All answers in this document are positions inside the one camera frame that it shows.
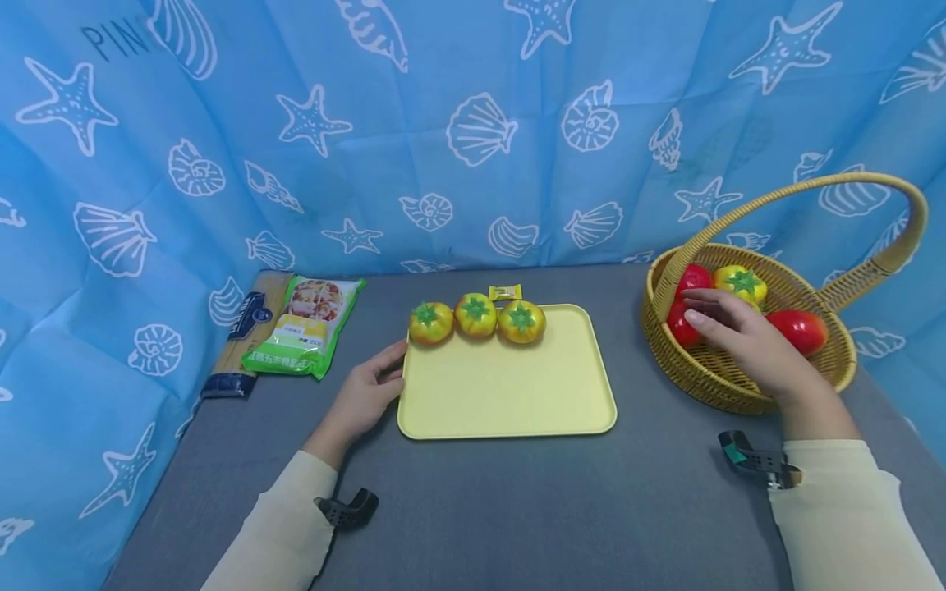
wrist strap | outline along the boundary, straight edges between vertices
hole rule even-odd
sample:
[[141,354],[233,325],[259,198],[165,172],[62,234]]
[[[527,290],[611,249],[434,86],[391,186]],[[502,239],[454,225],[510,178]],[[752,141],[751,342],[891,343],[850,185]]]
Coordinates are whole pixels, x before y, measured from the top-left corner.
[[801,471],[788,463],[784,452],[754,449],[742,431],[724,431],[717,439],[733,467],[750,476],[765,476],[769,488],[786,490],[801,482]]
[[334,498],[315,498],[314,502],[333,528],[354,530],[371,521],[378,498],[368,489],[361,489],[347,505]]

blue fabric backdrop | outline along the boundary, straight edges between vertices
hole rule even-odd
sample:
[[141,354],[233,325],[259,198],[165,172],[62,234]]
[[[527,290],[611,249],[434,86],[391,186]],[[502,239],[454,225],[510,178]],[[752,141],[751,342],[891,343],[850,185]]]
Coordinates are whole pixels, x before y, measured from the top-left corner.
[[[930,198],[914,260],[844,319],[946,460],[941,0],[3,13],[4,588],[100,585],[260,269],[645,263],[761,193],[841,170]],[[877,185],[830,188],[719,239],[820,286],[889,243],[904,208]]]

left hand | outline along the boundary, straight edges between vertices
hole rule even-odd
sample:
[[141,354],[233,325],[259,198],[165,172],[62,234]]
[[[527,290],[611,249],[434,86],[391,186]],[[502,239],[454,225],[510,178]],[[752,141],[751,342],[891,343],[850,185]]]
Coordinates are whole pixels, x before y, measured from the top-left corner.
[[355,368],[345,378],[332,408],[323,423],[354,441],[375,426],[391,401],[404,391],[401,370],[388,372],[399,363],[408,350],[408,343],[399,340]]
[[404,391],[401,370],[391,369],[407,349],[408,343],[399,340],[355,366],[303,450],[338,470],[348,446],[375,426],[391,401]]

tomato toy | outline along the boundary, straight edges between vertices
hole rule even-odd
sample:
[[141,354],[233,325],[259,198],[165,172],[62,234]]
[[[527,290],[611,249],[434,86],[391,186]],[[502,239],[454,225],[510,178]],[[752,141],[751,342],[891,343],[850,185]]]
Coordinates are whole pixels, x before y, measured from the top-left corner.
[[467,293],[453,308],[457,326],[470,337],[483,339],[496,331],[496,306],[481,293]]
[[680,285],[676,287],[674,298],[679,300],[683,298],[680,292],[684,289],[704,289],[713,287],[712,275],[710,272],[699,265],[689,264],[683,271],[683,277],[680,278]]
[[747,302],[761,304],[768,294],[768,286],[755,271],[742,265],[729,265],[713,273],[713,283],[717,289],[731,291]]
[[411,312],[408,334],[412,340],[432,345],[453,332],[453,310],[440,302],[424,302]]
[[687,305],[683,302],[674,302],[670,306],[670,314],[667,316],[667,326],[670,327],[671,334],[674,335],[676,342],[684,349],[692,349],[703,342],[703,335],[696,332],[696,329],[690,326],[687,319],[683,318],[683,313],[687,311]]
[[828,325],[805,310],[780,310],[766,316],[804,356],[812,356],[828,342]]
[[531,302],[510,302],[499,313],[499,333],[520,345],[545,334],[545,312]]

wicker basket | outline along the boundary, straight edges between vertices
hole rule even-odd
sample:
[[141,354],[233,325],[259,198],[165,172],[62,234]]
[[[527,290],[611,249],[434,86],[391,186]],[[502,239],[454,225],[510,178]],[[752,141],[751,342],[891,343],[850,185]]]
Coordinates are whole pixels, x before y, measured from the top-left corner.
[[[815,289],[775,259],[734,246],[710,244],[726,226],[772,201],[817,187],[855,182],[883,184],[900,190],[909,199],[910,218],[900,236],[886,249],[821,289]],[[796,183],[720,217],[683,246],[662,254],[647,273],[643,327],[657,364],[684,392],[712,407],[740,414],[763,414],[775,409],[773,400],[736,367],[729,354],[708,345],[690,351],[683,349],[666,322],[687,265],[697,263],[710,271],[724,265],[745,265],[768,284],[767,313],[794,308],[809,310],[824,319],[830,333],[828,343],[810,361],[837,391],[842,391],[854,377],[857,354],[848,329],[836,312],[902,267],[920,243],[926,218],[926,199],[916,186],[873,172],[835,174]]]

